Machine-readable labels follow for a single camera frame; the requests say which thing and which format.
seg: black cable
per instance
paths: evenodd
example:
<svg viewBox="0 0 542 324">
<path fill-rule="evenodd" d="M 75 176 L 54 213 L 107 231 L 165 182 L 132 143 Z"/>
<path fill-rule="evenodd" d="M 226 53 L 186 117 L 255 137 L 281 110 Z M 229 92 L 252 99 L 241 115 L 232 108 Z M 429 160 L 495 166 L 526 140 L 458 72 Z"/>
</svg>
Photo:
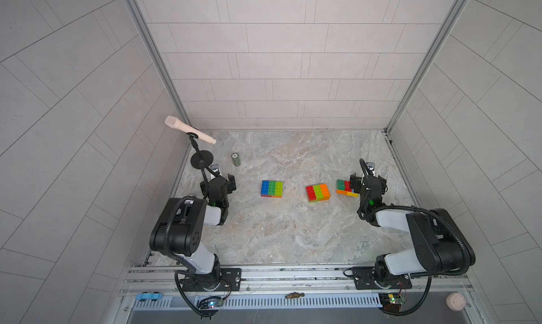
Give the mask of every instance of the black cable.
<svg viewBox="0 0 542 324">
<path fill-rule="evenodd" d="M 184 202 L 186 202 L 187 200 L 193 200 L 193 197 L 185 196 L 185 197 L 179 199 L 179 201 L 177 201 L 175 206 L 173 206 L 173 209 L 171 210 L 170 216 L 167 219 L 166 229 L 164 231 L 164 251 L 166 253 L 166 256 L 173 259 L 173 260 L 178 261 L 179 263 L 182 263 L 184 261 L 184 258 L 182 258 L 180 256 L 177 256 L 177 255 L 174 255 L 171 252 L 170 238 L 169 237 L 170 237 L 170 232 L 171 232 L 171 226 L 173 225 L 173 220 L 175 219 L 175 216 L 177 215 L 177 211 L 184 204 Z"/>
<path fill-rule="evenodd" d="M 410 309 L 406 310 L 406 311 L 402 311 L 402 312 L 391 312 L 391 311 L 387 311 L 387 310 L 384 310 L 384 309 L 380 309 L 380 311 L 382 311 L 383 313 L 385 314 L 388 314 L 388 315 L 393 315 L 393 316 L 406 316 L 406 315 L 410 315 L 411 313 L 413 313 L 414 311 L 416 311 L 419 307 L 422 306 L 423 302 L 425 301 L 425 299 L 427 298 L 427 295 L 429 294 L 429 288 L 431 287 L 431 279 L 432 279 L 432 276 L 429 275 L 427 277 L 427 284 L 425 285 L 425 290 L 423 291 L 423 294 L 422 294 L 422 297 L 419 299 L 419 301 L 416 303 L 415 306 L 411 307 Z"/>
</svg>

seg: lime green lego brick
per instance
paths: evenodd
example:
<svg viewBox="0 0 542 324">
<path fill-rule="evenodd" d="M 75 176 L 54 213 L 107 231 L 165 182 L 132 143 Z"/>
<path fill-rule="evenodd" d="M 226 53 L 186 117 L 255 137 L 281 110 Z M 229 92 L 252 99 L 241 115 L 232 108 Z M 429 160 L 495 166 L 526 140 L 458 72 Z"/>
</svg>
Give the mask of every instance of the lime green lego brick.
<svg viewBox="0 0 542 324">
<path fill-rule="evenodd" d="M 313 185 L 314 194 L 316 195 L 316 199 L 321 199 L 324 195 L 322 194 L 322 189 L 320 189 L 320 185 Z"/>
</svg>

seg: lego brick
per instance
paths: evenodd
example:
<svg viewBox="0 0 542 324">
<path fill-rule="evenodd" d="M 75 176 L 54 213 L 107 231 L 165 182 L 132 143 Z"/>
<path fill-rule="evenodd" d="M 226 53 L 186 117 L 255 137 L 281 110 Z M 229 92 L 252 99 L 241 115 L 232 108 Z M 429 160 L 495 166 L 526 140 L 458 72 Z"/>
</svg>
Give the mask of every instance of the lego brick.
<svg viewBox="0 0 542 324">
<path fill-rule="evenodd" d="M 344 181 L 342 179 L 337 179 L 337 190 L 344 190 Z"/>
</svg>

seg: red lego brick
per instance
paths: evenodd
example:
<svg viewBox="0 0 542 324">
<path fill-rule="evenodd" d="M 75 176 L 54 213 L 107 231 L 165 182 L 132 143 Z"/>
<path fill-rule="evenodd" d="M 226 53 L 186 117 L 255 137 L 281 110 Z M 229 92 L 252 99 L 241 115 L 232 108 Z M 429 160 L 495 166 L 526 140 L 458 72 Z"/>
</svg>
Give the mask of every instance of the red lego brick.
<svg viewBox="0 0 542 324">
<path fill-rule="evenodd" d="M 314 192 L 314 188 L 312 186 L 308 186 L 305 188 L 307 190 L 308 200 L 316 200 L 316 194 Z"/>
</svg>

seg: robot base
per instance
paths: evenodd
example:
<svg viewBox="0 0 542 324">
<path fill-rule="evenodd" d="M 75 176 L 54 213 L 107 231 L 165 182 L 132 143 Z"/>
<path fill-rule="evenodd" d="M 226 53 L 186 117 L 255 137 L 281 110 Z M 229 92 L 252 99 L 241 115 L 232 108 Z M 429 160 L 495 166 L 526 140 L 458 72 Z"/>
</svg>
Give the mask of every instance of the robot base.
<svg viewBox="0 0 542 324">
<path fill-rule="evenodd" d="M 412 283 L 408 275 L 394 276 L 394 279 L 387 279 L 387 285 L 379 284 L 375 279 L 375 268 L 372 266 L 356 266 L 351 269 L 356 290 L 374 290 L 375 287 L 382 289 L 397 289 L 399 282 L 403 284 L 403 289 L 411 289 Z"/>
</svg>

